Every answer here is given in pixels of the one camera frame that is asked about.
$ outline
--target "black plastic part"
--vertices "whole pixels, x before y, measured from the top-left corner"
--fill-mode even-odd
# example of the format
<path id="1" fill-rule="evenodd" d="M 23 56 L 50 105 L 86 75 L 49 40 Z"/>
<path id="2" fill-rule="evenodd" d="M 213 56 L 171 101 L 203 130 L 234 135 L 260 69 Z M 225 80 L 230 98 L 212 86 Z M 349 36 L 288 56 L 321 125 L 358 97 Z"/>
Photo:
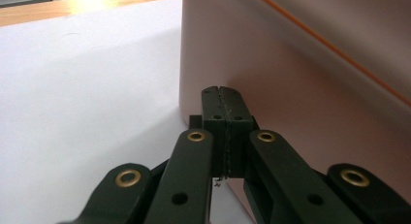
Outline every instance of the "black plastic part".
<path id="1" fill-rule="evenodd" d="M 188 123 L 189 129 L 201 129 L 203 128 L 203 118 L 201 115 L 190 115 Z"/>
<path id="2" fill-rule="evenodd" d="M 241 95 L 228 87 L 209 87 L 202 92 L 203 128 L 214 136 L 214 177 L 244 177 L 244 143 L 253 130 L 253 117 Z"/>
<path id="3" fill-rule="evenodd" d="M 129 187 L 119 187 L 116 177 L 127 170 L 136 170 L 140 180 Z M 145 215 L 146 195 L 151 182 L 148 168 L 137 164 L 124 164 L 111 170 L 91 194 L 80 216 L 65 224 L 128 224 L 142 223 Z"/>
<path id="4" fill-rule="evenodd" d="M 252 207 L 265 223 L 362 223 L 277 133 L 253 131 L 248 150 L 255 171 L 246 175 L 245 192 L 257 205 L 269 203 L 264 196 L 271 197 L 270 214 Z M 268 194 L 250 192 L 249 185 L 263 184 Z"/>
<path id="5" fill-rule="evenodd" d="M 180 135 L 144 223 L 208 223 L 212 143 L 202 129 Z"/>
<path id="6" fill-rule="evenodd" d="M 348 172 L 348 181 L 343 179 L 342 172 Z M 327 179 L 335 193 L 364 223 L 411 223 L 410 205 L 369 171 L 350 164 L 338 164 L 330 167 Z"/>

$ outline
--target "white surface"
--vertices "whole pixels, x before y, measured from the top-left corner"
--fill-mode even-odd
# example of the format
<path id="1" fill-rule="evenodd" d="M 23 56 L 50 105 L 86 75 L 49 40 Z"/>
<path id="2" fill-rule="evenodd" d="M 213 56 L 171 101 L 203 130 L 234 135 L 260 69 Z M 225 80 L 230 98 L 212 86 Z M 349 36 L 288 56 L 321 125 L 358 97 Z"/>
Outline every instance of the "white surface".
<path id="1" fill-rule="evenodd" d="M 0 28 L 0 223 L 73 220 L 110 169 L 170 157 L 180 17 L 162 0 Z M 211 222 L 250 223 L 213 198 Z"/>

